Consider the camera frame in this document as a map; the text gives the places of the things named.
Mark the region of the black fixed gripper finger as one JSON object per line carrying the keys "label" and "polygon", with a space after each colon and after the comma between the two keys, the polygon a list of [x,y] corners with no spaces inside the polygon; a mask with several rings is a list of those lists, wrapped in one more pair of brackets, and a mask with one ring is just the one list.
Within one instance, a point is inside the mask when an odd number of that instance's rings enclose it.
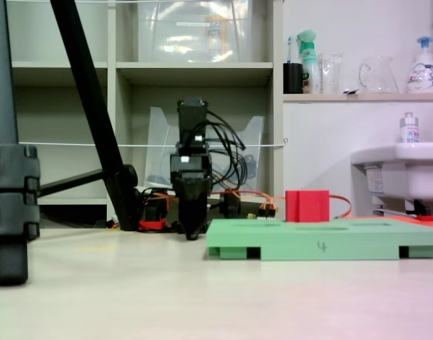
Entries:
{"label": "black fixed gripper finger", "polygon": [[208,179],[177,179],[175,193],[179,198],[179,222],[185,230],[201,230],[207,220]]}

